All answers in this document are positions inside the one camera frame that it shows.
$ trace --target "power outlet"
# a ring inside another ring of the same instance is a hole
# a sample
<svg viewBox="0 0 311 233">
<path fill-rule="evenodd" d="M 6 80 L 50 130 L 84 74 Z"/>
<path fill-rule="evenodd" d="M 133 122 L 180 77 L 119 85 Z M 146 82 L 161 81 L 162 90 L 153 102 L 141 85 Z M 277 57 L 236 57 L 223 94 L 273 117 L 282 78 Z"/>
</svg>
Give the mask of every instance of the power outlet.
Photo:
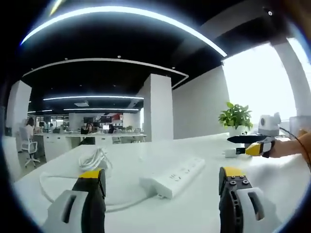
<svg viewBox="0 0 311 233">
<path fill-rule="evenodd" d="M 189 185 L 204 166 L 205 160 L 192 157 L 160 176 L 141 178 L 140 184 L 148 190 L 148 193 L 156 192 L 172 199 Z"/>
</svg>

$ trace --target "ceiling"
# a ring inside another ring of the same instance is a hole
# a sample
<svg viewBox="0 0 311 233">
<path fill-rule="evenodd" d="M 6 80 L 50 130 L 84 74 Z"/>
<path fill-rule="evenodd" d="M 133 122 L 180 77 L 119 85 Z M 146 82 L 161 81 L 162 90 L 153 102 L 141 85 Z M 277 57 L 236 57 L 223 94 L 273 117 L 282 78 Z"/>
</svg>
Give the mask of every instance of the ceiling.
<svg viewBox="0 0 311 233">
<path fill-rule="evenodd" d="M 129 6 L 153 11 L 192 27 L 200 26 L 224 9 L 240 2 L 201 0 L 64 0 L 49 16 L 55 1 L 22 1 L 18 8 L 16 36 L 7 43 L 14 64 L 11 83 L 22 79 L 32 89 L 29 111 L 77 108 L 76 100 L 43 101 L 44 98 L 77 95 L 135 96 L 150 73 L 169 76 L 172 86 L 184 78 L 174 70 L 189 75 L 187 81 L 221 64 L 222 56 L 209 46 L 199 49 L 181 62 L 171 59 L 176 48 L 191 34 L 168 23 L 140 15 L 94 13 L 55 23 L 19 43 L 29 31 L 56 16 L 91 6 Z M 228 55 L 235 54 L 271 36 L 261 18 L 247 22 L 219 36 L 214 42 Z M 43 69 L 36 68 L 72 59 L 113 58 L 139 61 L 171 70 L 112 61 L 80 61 Z M 131 100 L 92 99 L 92 108 L 126 108 Z M 140 101 L 135 107 L 141 108 Z"/>
</svg>

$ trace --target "black cable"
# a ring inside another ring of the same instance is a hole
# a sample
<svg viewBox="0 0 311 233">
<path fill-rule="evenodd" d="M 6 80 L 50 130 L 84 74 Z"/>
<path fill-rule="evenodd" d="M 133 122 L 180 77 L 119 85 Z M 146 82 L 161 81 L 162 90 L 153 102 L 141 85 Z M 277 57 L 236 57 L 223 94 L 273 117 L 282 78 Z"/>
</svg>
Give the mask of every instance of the black cable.
<svg viewBox="0 0 311 233">
<path fill-rule="evenodd" d="M 310 160 L 310 157 L 309 157 L 309 153 L 308 153 L 307 149 L 305 148 L 305 146 L 300 142 L 300 140 L 295 135 L 293 135 L 291 132 L 287 131 L 286 129 L 280 127 L 280 130 L 283 130 L 284 132 L 288 133 L 290 136 L 293 136 L 300 143 L 301 147 L 303 148 L 303 150 L 307 154 L 307 157 L 308 157 L 308 160 L 309 160 L 309 166 L 311 166 L 311 160 Z"/>
</svg>

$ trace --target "white power strip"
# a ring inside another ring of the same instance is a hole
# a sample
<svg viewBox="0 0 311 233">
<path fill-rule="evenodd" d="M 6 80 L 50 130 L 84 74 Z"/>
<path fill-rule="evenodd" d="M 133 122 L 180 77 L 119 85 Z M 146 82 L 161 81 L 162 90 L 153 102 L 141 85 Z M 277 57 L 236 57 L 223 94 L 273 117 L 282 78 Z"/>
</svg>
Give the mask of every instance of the white power strip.
<svg viewBox="0 0 311 233">
<path fill-rule="evenodd" d="M 187 187 L 204 166 L 204 159 L 192 157 L 160 176 L 140 178 L 140 184 L 149 195 L 157 193 L 172 199 Z"/>
</svg>

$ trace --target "office desk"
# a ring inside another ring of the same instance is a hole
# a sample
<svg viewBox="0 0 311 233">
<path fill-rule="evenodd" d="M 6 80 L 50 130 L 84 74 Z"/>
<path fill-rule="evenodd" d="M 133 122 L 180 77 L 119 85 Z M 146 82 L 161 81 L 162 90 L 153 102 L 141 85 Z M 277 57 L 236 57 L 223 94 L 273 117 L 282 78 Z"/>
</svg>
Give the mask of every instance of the office desk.
<svg viewBox="0 0 311 233">
<path fill-rule="evenodd" d="M 96 146 L 106 146 L 113 144 L 113 137 L 142 137 L 146 135 L 137 133 L 37 133 L 34 138 L 43 137 L 43 147 L 47 162 L 57 158 L 59 155 L 76 148 L 86 137 L 94 137 Z"/>
<path fill-rule="evenodd" d="M 276 213 L 285 221 L 296 209 L 310 179 L 307 164 L 301 155 L 281 159 L 265 159 L 240 155 L 225 159 L 224 149 L 233 148 L 226 135 L 204 136 L 156 143 L 117 144 L 107 146 L 113 164 L 112 176 L 107 180 L 107 198 L 134 195 L 139 190 L 138 177 L 145 172 L 165 170 L 189 156 L 204 158 L 206 167 L 201 174 L 172 200 L 150 198 L 124 211 L 107 213 L 106 232 L 136 233 L 218 233 L 219 167 L 242 168 L 252 186 L 262 189 L 276 204 Z M 79 146 L 32 171 L 14 187 L 30 216 L 41 225 L 48 216 L 50 202 L 41 194 L 39 175 L 81 174 L 78 157 L 92 154 L 94 145 Z"/>
</svg>

